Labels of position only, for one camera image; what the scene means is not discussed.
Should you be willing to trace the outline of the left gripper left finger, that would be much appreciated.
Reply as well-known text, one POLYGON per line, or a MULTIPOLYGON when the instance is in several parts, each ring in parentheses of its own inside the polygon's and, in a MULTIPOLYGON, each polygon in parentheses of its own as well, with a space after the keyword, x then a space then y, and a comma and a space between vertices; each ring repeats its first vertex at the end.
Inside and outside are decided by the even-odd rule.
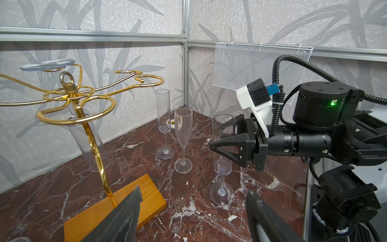
POLYGON ((133 242, 143 201, 136 187, 113 211, 85 238, 84 242, 133 242))

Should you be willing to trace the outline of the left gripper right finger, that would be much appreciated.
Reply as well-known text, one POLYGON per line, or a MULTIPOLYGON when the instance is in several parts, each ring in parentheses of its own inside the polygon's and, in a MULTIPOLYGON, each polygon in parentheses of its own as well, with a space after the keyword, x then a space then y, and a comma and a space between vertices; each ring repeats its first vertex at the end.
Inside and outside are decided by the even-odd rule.
POLYGON ((246 212, 253 242, 302 242, 303 239, 285 223, 254 191, 248 191, 246 212))

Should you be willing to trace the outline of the clear wine glass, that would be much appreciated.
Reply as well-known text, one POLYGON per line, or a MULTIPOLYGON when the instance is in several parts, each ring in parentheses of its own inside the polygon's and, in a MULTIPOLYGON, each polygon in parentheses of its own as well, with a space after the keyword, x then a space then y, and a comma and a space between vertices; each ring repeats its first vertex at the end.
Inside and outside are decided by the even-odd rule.
POLYGON ((59 80, 61 88, 45 91, 45 101, 62 102, 63 106, 51 108, 38 113, 38 118, 47 124, 67 126, 90 169, 102 172, 110 164, 110 158, 104 148, 93 121, 104 117, 116 106, 116 101, 108 95, 96 95, 96 89, 82 85, 83 68, 74 59, 55 59, 25 64, 22 71, 43 71, 47 73, 61 71, 59 80), (92 101, 105 100, 107 109, 90 115, 84 110, 92 101))
POLYGON ((177 173, 186 174, 192 169, 192 162, 185 157, 185 148, 192 133, 192 110, 180 107, 174 111, 174 129, 176 138, 182 148, 181 158, 174 164, 177 173))
MULTIPOLYGON (((233 134, 235 118, 228 114, 216 115, 212 118, 212 141, 225 139, 233 134)), ((214 153, 214 169, 220 180, 210 187, 210 197, 219 206, 227 206, 234 200, 232 186, 225 182, 225 177, 232 172, 232 161, 214 153)))
POLYGON ((157 152, 159 159, 167 160, 174 156, 174 149, 167 145, 167 135, 171 131, 170 123, 170 91, 168 89, 157 89, 155 91, 158 130, 164 135, 162 147, 157 152))

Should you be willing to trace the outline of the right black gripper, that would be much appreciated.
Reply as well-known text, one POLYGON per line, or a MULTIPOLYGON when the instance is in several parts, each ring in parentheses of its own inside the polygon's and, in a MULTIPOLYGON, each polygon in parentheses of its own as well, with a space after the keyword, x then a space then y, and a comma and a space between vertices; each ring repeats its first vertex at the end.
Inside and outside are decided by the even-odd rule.
POLYGON ((241 167, 246 168, 251 162, 257 171, 263 171, 267 144, 257 119, 253 115, 248 119, 244 115, 238 115, 234 128, 234 136, 210 143, 210 150, 241 167))

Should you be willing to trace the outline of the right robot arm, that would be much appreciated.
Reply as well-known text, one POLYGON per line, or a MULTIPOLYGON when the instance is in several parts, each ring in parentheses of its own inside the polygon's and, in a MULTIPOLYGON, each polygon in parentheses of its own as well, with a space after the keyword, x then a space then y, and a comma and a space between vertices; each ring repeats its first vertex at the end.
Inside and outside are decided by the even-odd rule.
POLYGON ((387 124, 357 106, 362 101, 386 105, 386 99, 291 55, 275 59, 271 86, 258 79, 237 94, 241 107, 250 108, 252 115, 223 124, 230 134, 212 142, 210 149, 241 167, 251 162, 259 171, 269 155, 300 157, 312 174, 323 158, 338 162, 338 167, 314 176, 307 203, 308 241, 381 241, 371 220, 387 187, 364 182, 358 168, 386 163, 387 124))

